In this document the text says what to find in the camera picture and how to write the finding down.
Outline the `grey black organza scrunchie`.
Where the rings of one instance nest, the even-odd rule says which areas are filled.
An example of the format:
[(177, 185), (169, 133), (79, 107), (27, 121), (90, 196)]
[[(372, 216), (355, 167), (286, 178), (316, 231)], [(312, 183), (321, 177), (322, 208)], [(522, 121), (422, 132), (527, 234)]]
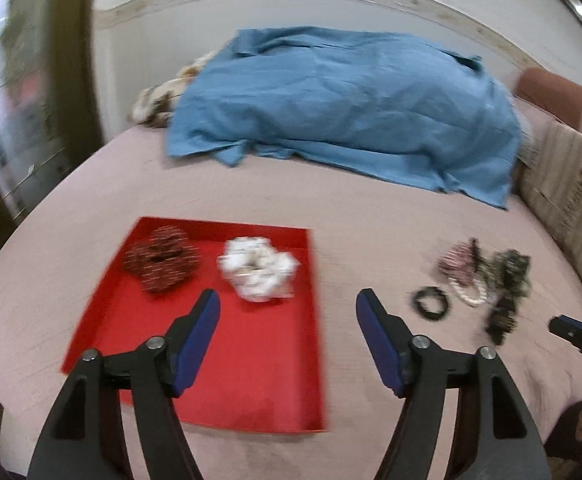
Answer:
[(495, 252), (491, 260), (492, 282), (499, 292), (515, 298), (527, 297), (531, 292), (529, 272), (531, 257), (515, 249)]

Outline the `dark red polka dot scrunchie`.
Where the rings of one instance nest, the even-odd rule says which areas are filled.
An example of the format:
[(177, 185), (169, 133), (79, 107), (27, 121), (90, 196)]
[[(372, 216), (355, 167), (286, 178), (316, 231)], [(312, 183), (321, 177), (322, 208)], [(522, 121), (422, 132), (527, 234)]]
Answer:
[(201, 261), (198, 248), (176, 226), (161, 226), (125, 252), (124, 269), (150, 294), (161, 294), (189, 280)]

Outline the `black rhinestone hair claw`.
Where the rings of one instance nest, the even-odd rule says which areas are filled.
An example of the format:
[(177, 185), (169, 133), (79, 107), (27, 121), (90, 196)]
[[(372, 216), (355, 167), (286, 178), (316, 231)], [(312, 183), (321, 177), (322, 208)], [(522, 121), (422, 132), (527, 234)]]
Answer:
[(506, 336), (517, 327), (516, 315), (517, 298), (510, 294), (500, 296), (492, 307), (485, 327), (485, 332), (496, 347), (504, 344)]

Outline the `white cherry print scrunchie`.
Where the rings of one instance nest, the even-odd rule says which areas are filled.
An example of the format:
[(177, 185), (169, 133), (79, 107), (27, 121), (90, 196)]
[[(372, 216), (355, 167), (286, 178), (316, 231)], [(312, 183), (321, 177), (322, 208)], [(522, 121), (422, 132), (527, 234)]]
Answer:
[(300, 263), (291, 252), (274, 248), (269, 238), (241, 236), (227, 240), (217, 266), (241, 299), (265, 304), (293, 297)]

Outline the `floral white brown blanket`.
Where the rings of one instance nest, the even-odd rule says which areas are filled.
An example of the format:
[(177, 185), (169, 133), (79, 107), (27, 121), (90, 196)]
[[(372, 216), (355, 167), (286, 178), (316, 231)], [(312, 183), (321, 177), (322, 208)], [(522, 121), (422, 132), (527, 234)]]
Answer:
[(149, 128), (166, 128), (183, 93), (219, 52), (221, 50), (217, 49), (206, 53), (184, 66), (175, 78), (143, 89), (132, 104), (128, 122)]

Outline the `striped beige pillow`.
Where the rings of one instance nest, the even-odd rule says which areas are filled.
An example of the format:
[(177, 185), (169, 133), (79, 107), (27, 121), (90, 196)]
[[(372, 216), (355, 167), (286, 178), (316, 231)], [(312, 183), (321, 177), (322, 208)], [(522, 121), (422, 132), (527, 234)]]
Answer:
[(551, 122), (519, 190), (582, 282), (582, 133)]

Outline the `blue blanket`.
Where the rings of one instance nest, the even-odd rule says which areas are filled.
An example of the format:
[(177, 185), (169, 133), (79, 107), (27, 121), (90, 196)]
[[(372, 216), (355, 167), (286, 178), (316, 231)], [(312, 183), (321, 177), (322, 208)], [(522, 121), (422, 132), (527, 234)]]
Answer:
[(480, 58), (398, 32), (242, 29), (181, 96), (174, 158), (336, 166), (504, 207), (522, 133)]

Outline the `red plaid scrunchie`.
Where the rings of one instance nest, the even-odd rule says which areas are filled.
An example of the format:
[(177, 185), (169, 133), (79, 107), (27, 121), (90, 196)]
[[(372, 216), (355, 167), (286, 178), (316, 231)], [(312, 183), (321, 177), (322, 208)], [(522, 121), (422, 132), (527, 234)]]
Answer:
[(447, 278), (452, 278), (462, 286), (471, 285), (479, 269), (477, 241), (470, 238), (468, 242), (454, 245), (440, 258), (438, 269)]

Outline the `brown wooden glass door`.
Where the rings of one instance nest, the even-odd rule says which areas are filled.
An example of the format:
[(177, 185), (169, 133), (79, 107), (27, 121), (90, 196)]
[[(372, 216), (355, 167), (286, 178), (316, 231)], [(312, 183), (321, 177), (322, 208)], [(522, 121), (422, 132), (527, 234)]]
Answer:
[(0, 0), (0, 249), (103, 144), (92, 0)]

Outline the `brown cushion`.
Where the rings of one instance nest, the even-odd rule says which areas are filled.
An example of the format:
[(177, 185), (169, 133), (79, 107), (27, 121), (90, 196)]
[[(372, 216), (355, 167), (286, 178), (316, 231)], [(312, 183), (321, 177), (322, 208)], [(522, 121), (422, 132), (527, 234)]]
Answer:
[(554, 115), (571, 128), (582, 120), (582, 86), (558, 74), (528, 68), (518, 79), (515, 96)]

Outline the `black scrunchie with bead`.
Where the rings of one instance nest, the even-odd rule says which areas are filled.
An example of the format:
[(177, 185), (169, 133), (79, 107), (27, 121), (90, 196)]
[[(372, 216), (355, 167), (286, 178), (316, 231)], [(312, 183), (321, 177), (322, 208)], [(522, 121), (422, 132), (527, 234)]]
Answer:
[(431, 322), (439, 322), (450, 312), (451, 304), (448, 295), (436, 286), (421, 287), (411, 295), (411, 306), (421, 318)]

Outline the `red tray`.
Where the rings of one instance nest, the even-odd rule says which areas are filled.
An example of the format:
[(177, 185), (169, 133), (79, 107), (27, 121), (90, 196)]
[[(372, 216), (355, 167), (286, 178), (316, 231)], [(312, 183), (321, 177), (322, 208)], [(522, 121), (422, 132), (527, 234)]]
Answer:
[[(162, 226), (184, 231), (200, 254), (192, 278), (150, 294), (123, 265), (126, 252)], [(253, 304), (221, 276), (227, 240), (261, 236), (300, 263), (289, 298)], [(175, 401), (182, 422), (215, 429), (309, 434), (326, 429), (323, 367), (311, 232), (289, 226), (142, 217), (103, 273), (68, 346), (63, 373), (82, 352), (129, 351), (188, 313), (203, 289), (216, 290), (221, 315), (195, 383)]]

